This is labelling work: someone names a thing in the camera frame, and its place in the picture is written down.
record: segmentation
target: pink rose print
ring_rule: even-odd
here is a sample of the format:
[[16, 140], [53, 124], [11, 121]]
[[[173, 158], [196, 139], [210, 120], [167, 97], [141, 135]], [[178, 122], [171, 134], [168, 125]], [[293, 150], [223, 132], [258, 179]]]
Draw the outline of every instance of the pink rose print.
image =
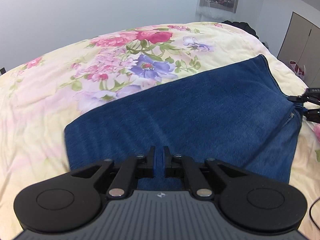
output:
[[313, 132], [316, 134], [318, 141], [320, 142], [320, 124], [316, 124]]
[[171, 32], [161, 32], [158, 30], [138, 31], [137, 40], [147, 40], [153, 44], [157, 42], [166, 42], [172, 37]]
[[170, 29], [176, 29], [179, 31], [190, 31], [190, 29], [186, 26], [177, 26], [177, 25], [168, 25], [168, 28]]
[[90, 44], [95, 44], [99, 47], [119, 47], [137, 39], [137, 32], [118, 32], [113, 35], [99, 36], [93, 38]]
[[70, 67], [73, 69], [78, 69], [79, 67], [81, 67], [81, 65], [77, 63], [73, 63]]
[[41, 59], [42, 59], [42, 57], [37, 57], [37, 58], [35, 58], [35, 59], [27, 62], [27, 63], [25, 64], [25, 66], [26, 66], [27, 68], [32, 68], [32, 67], [34, 67], [34, 66], [37, 66], [37, 65], [39, 64], [39, 62], [41, 61]]
[[110, 74], [117, 73], [125, 67], [130, 68], [131, 66], [135, 65], [133, 58], [129, 57], [128, 59], [121, 61], [116, 57], [120, 53], [125, 52], [125, 48], [118, 48], [114, 51], [103, 48], [96, 55], [94, 60], [90, 62], [88, 67], [73, 63], [71, 68], [76, 70], [76, 74], [74, 74], [73, 77], [83, 77], [87, 80], [91, 80], [92, 82], [105, 81], [109, 78]]
[[96, 81], [100, 81], [100, 80], [107, 80], [108, 75], [105, 73], [104, 74], [99, 74], [99, 73], [89, 74], [86, 79], [92, 80], [93, 82], [96, 82]]

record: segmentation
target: purple flower print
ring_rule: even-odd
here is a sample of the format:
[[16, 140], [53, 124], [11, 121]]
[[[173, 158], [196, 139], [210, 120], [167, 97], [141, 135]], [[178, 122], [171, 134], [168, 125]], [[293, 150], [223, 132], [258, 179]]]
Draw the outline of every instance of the purple flower print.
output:
[[212, 51], [213, 52], [213, 46], [199, 43], [195, 37], [191, 38], [188, 36], [184, 36], [183, 37], [183, 45], [188, 46], [188, 48], [199, 49], [200, 51]]
[[116, 92], [111, 92], [109, 90], [100, 90], [96, 92], [81, 91], [75, 95], [75, 99], [78, 101], [78, 110], [84, 114], [94, 108], [104, 105], [107, 102], [114, 101], [140, 91], [140, 86], [129, 85]]
[[156, 61], [147, 55], [140, 55], [136, 60], [136, 66], [133, 66], [130, 71], [134, 74], [161, 82], [162, 78], [174, 79], [178, 76], [172, 74], [174, 66], [166, 61]]

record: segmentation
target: logo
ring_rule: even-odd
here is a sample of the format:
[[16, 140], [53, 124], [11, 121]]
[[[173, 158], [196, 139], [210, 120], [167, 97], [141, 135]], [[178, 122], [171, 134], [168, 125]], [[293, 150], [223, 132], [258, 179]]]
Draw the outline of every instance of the logo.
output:
[[158, 193], [157, 196], [158, 196], [159, 198], [163, 198], [163, 197], [166, 196], [166, 194], [164, 194], [164, 193], [161, 192], [161, 193]]

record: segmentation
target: bed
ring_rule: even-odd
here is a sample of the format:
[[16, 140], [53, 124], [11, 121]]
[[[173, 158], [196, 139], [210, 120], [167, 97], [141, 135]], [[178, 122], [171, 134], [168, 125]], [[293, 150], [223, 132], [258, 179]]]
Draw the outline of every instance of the bed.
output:
[[[137, 79], [134, 71], [127, 71], [132, 65], [128, 55], [138, 57], [142, 48], [153, 60], [160, 55], [175, 64], [175, 71], [161, 73], [159, 79]], [[0, 239], [10, 240], [22, 230], [13, 211], [20, 190], [69, 171], [63, 131], [81, 114], [140, 90], [259, 54], [268, 60], [285, 94], [303, 94], [307, 87], [303, 81], [257, 38], [213, 22], [153, 25], [102, 35], [57, 49], [2, 75]], [[306, 103], [305, 107], [315, 106]], [[305, 195], [308, 207], [320, 196], [320, 163], [316, 156], [320, 144], [314, 129], [315, 124], [303, 120], [289, 182]], [[312, 215], [320, 221], [320, 205], [313, 207]], [[320, 239], [308, 213], [299, 231], [309, 239]]]

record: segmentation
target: gray ribbed plate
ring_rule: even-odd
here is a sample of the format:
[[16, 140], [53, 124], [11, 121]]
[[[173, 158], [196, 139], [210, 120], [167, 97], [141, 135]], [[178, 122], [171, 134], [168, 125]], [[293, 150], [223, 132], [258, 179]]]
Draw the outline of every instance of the gray ribbed plate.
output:
[[188, 191], [141, 191], [111, 201], [89, 225], [59, 235], [24, 231], [16, 240], [302, 240], [298, 231], [258, 236], [226, 222], [213, 203], [199, 201]]

